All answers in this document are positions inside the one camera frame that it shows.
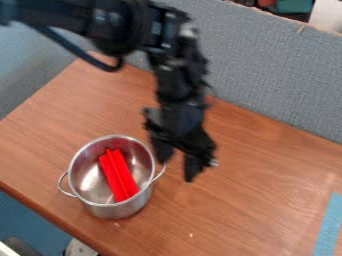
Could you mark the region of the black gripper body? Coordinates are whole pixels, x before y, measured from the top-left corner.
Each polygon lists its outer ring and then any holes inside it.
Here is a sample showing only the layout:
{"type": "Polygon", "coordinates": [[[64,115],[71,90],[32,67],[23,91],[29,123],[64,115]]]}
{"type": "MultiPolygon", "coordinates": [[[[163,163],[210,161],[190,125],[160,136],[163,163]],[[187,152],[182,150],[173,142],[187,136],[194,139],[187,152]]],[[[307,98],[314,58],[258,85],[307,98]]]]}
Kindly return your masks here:
{"type": "Polygon", "coordinates": [[[186,154],[214,156],[215,143],[203,129],[207,107],[206,98],[195,96],[182,102],[161,102],[159,108],[144,108],[149,137],[167,141],[186,154]]]}

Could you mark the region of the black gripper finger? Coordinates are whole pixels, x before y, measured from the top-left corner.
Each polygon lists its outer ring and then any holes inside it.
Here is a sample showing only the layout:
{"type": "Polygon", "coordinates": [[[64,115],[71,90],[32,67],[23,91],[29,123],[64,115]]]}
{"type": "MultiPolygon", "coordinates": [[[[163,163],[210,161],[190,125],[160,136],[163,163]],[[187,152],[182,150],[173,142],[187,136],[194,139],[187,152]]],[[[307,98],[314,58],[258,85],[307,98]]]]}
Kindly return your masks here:
{"type": "Polygon", "coordinates": [[[194,178],[203,172],[206,167],[216,167],[218,159],[212,155],[184,156],[184,180],[192,182],[194,178]]]}
{"type": "Polygon", "coordinates": [[[165,163],[173,156],[173,146],[155,136],[151,136],[149,140],[159,163],[165,163]]]}

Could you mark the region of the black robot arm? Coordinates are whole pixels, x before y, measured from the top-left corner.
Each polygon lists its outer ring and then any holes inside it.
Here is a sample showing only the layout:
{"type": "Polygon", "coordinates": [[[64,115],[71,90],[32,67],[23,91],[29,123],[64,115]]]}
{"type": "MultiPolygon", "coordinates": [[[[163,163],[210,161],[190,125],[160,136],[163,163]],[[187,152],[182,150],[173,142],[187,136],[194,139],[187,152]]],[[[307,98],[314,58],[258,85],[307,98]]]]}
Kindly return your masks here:
{"type": "Polygon", "coordinates": [[[0,0],[0,25],[20,22],[96,68],[119,71],[133,51],[147,55],[157,88],[144,127],[157,161],[184,154],[184,180],[215,164],[203,128],[208,60],[190,15],[155,0],[0,0]]]}

